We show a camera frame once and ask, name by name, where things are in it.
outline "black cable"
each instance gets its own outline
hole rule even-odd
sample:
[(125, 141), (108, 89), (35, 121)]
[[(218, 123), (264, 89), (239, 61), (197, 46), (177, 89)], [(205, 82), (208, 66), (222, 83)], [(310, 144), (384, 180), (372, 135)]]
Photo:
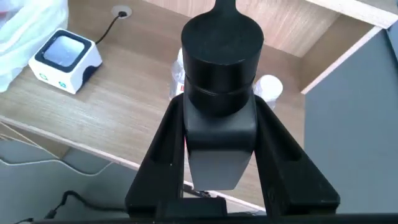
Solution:
[(105, 31), (104, 35), (102, 35), (102, 37), (99, 38), (99, 40), (97, 40), (97, 41), (95, 42), (95, 44), (99, 44), (99, 43), (106, 37), (106, 35), (108, 34), (108, 32), (111, 30), (113, 24), (117, 21), (117, 19), (122, 18), (122, 17), (126, 17), (126, 16), (127, 16), (127, 13), (126, 13), (126, 12), (120, 11), (119, 14), (118, 14), (118, 16), (116, 16), (116, 17), (113, 19), (113, 21), (111, 22), (111, 24), (109, 25), (109, 27), (108, 27), (108, 29)]
[(55, 209), (50, 210), (44, 218), (45, 219), (53, 219), (57, 214), (57, 210), (66, 204), (69, 196), (76, 198), (78, 201), (83, 203), (84, 206), (86, 206), (92, 210), (101, 211), (101, 212), (124, 212), (124, 213), (126, 213), (126, 210), (124, 208), (102, 207), (100, 205), (92, 204), (92, 203), (88, 202), (86, 199), (84, 199), (82, 196), (80, 196), (78, 193), (76, 193), (72, 190), (68, 190), (65, 193), (63, 193), (62, 199), (61, 199), (61, 202), (59, 203), (59, 205), (56, 206)]
[(27, 219), (21, 220), (21, 221), (19, 221), (19, 222), (16, 222), (16, 223), (14, 223), (14, 224), (20, 224), (20, 223), (22, 223), (22, 222), (33, 222), (33, 218), (27, 218)]

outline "wooden shelf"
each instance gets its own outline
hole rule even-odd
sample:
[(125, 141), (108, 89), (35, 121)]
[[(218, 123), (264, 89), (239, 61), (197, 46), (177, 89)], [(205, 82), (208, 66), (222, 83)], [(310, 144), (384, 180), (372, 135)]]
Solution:
[(396, 0), (306, 0), (384, 29), (398, 20)]
[[(114, 5), (128, 5), (133, 12), (131, 17), (115, 23), (99, 44), (104, 63), (77, 95), (37, 80), (26, 68), (8, 91), (1, 94), (0, 120), (138, 168), (169, 103), (170, 68), (181, 47), (182, 27), (189, 16), (203, 13), (214, 4), (214, 0), (147, 1), (158, 6), (131, 0), (70, 0), (68, 29), (93, 40), (103, 34), (113, 19), (110, 10)], [(302, 93), (397, 19), (391, 15), (396, 15), (394, 11), (385, 8), (392, 5), (391, 0), (385, 0), (386, 4), (375, 0), (381, 3), (380, 7), (367, 7), (369, 13), (362, 15), (368, 18), (382, 12), (377, 20), (372, 17), (382, 26), (346, 12), (348, 3), (340, 9), (323, 3), (343, 0), (311, 2), (237, 1), (238, 9), (257, 21), (264, 31), (266, 41), (257, 75), (271, 74), (281, 79), (284, 91), (275, 113), (302, 146)], [(387, 19), (381, 23), (383, 15)], [(187, 171), (185, 175), (185, 180), (191, 181)], [(249, 163), (236, 189), (227, 194), (264, 205), (255, 159)]]
[[(215, 2), (145, 1), (188, 17), (209, 11)], [(290, 75), (303, 94), (398, 20), (395, 0), (237, 0), (236, 6), (261, 26), (266, 46), (297, 57), (300, 69)]]

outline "gray panel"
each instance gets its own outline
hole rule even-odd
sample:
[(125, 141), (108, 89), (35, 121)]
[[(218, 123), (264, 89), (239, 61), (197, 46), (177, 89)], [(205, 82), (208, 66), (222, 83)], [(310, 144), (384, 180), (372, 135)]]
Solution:
[[(0, 141), (0, 158), (9, 163), (53, 159), (47, 152), (14, 141)], [(106, 162), (85, 152), (71, 153), (68, 162), (81, 171), (98, 172)], [(14, 223), (33, 217), (42, 219), (61, 200), (66, 190), (75, 190), (87, 200), (124, 207), (124, 197), (136, 171), (111, 164), (97, 176), (85, 176), (58, 162), (9, 167), (0, 162), (0, 223)], [(57, 220), (92, 220), (127, 217), (85, 208), (74, 198), (58, 210)]]
[(0, 141), (0, 158), (10, 162), (32, 162), (56, 159), (43, 149), (19, 141)]
[(62, 157), (62, 161), (88, 174), (95, 173), (110, 163), (106, 159), (73, 148)]
[(305, 103), (305, 151), (340, 194), (338, 212), (398, 212), (398, 69), (386, 32)]

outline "wooden desk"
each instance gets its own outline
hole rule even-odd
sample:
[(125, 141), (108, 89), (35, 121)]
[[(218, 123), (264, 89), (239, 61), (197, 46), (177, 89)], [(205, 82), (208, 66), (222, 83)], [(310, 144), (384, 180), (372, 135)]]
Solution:
[[(169, 103), (170, 68), (188, 17), (142, 1), (70, 0), (69, 28), (96, 40), (115, 4), (132, 7), (98, 48), (102, 67), (76, 95), (38, 81), (29, 68), (0, 94), (0, 120), (125, 166), (141, 163)], [(304, 96), (294, 78), (297, 57), (264, 46), (258, 74), (277, 75), (284, 92), (275, 113), (303, 144)], [(185, 180), (190, 180), (188, 170)], [(235, 190), (224, 192), (263, 206), (254, 159)]]

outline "gray wall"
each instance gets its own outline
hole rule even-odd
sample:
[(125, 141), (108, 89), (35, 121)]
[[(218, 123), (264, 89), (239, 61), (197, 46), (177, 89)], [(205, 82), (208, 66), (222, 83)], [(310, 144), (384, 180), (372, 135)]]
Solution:
[(305, 151), (340, 194), (338, 212), (398, 212), (398, 68), (386, 32), (305, 100)]

